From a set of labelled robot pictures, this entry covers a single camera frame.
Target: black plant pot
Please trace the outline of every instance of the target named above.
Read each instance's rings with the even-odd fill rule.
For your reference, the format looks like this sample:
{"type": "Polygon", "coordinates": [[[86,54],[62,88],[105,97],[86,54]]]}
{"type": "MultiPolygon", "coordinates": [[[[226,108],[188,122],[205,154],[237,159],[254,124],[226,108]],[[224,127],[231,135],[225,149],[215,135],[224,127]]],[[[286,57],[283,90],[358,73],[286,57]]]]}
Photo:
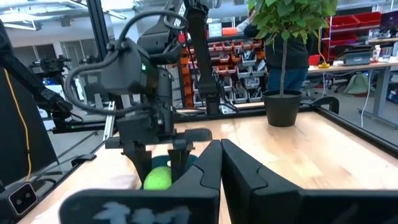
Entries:
{"type": "Polygon", "coordinates": [[[275,127],[290,127],[296,122],[302,93],[296,90],[285,90],[281,98],[279,90],[267,91],[262,100],[267,112],[268,123],[275,127]]]}

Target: window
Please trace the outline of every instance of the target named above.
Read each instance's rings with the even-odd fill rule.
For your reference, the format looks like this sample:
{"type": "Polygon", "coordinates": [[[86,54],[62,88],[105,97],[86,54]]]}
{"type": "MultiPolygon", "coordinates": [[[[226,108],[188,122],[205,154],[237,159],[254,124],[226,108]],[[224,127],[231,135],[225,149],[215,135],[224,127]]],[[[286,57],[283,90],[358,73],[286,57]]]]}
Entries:
{"type": "Polygon", "coordinates": [[[15,47],[14,55],[18,58],[26,67],[28,67],[33,61],[37,60],[35,50],[33,46],[28,47],[15,47]]]}
{"type": "Polygon", "coordinates": [[[52,44],[35,46],[37,51],[37,56],[39,59],[56,59],[54,46],[52,44]]]}

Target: lamp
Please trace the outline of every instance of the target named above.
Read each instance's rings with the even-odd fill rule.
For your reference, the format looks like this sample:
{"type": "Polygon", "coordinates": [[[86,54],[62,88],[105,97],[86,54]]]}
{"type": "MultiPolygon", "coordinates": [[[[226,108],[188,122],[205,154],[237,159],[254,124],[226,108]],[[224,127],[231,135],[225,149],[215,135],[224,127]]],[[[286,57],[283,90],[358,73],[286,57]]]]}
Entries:
{"type": "Polygon", "coordinates": [[[22,26],[22,25],[17,25],[17,24],[4,24],[5,27],[8,28],[14,28],[14,29],[25,29],[25,30],[34,30],[37,31],[39,30],[38,28],[36,28],[35,26],[33,27],[27,27],[27,26],[22,26]]]}
{"type": "MultiPolygon", "coordinates": [[[[88,7],[88,6],[87,6],[87,3],[86,3],[86,2],[83,2],[83,1],[77,2],[77,1],[74,1],[74,0],[69,0],[69,2],[72,3],[72,4],[74,4],[74,5],[77,5],[77,6],[88,7]]],[[[109,9],[104,9],[104,8],[102,8],[102,11],[103,11],[104,13],[107,13],[107,14],[109,14],[110,16],[116,17],[116,18],[118,18],[118,19],[122,19],[122,20],[127,19],[125,16],[122,16],[120,13],[111,11],[111,10],[109,10],[109,9]]]]}

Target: wooden table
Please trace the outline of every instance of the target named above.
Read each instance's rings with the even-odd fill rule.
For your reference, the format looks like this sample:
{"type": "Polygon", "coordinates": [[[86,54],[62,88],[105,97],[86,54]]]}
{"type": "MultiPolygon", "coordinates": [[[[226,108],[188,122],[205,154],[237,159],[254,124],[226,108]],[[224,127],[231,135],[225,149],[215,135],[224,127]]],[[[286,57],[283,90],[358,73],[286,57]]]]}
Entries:
{"type": "Polygon", "coordinates": [[[344,65],[333,65],[330,68],[318,68],[310,67],[308,69],[308,76],[311,74],[319,73],[338,73],[338,72],[355,72],[355,71],[369,71],[370,75],[374,75],[374,70],[383,70],[377,76],[377,87],[374,94],[374,103],[372,111],[364,111],[364,115],[368,118],[375,119],[383,124],[386,124],[396,130],[398,130],[398,124],[393,123],[386,119],[383,115],[386,104],[386,96],[388,91],[388,84],[390,81],[390,69],[393,66],[398,66],[397,57],[391,57],[389,62],[378,62],[371,63],[369,65],[355,65],[355,66],[344,66],[344,65]]]}
{"type": "MultiPolygon", "coordinates": [[[[214,139],[230,139],[265,166],[305,189],[398,189],[398,160],[314,112],[299,113],[291,128],[269,126],[265,116],[183,123],[176,127],[179,131],[207,127],[214,139]]],[[[200,155],[207,144],[196,143],[192,153],[200,155]]],[[[153,156],[158,156],[166,154],[170,146],[148,148],[153,156]]],[[[79,167],[19,224],[31,223],[71,192],[86,189],[104,178],[135,173],[133,164],[120,152],[103,146],[94,161],[79,167]]],[[[223,192],[220,223],[230,223],[223,192]]]]}

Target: bolt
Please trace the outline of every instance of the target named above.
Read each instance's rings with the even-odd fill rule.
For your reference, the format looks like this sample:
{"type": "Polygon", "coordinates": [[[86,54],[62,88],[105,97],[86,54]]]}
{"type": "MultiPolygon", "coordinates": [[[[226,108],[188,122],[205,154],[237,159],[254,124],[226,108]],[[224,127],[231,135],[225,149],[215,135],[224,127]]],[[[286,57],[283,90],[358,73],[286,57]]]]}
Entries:
{"type": "Polygon", "coordinates": [[[108,44],[106,45],[106,50],[112,50],[113,47],[114,47],[114,45],[113,45],[112,43],[108,43],[108,44]]]}
{"type": "Polygon", "coordinates": [[[126,49],[127,48],[127,43],[125,41],[122,42],[121,44],[122,49],[126,49]]]}

